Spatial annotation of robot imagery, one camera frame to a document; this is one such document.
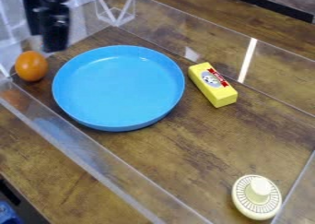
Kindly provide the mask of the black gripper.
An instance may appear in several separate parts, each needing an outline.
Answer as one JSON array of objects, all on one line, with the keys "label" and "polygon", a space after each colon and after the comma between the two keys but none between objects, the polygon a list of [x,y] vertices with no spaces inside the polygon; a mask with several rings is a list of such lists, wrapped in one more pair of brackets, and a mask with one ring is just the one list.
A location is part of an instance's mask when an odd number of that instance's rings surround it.
[{"label": "black gripper", "polygon": [[56,16],[48,16],[41,24],[42,50],[46,53],[64,51],[69,39],[69,0],[22,0],[24,13],[29,33],[40,35],[40,12],[49,11]]}]

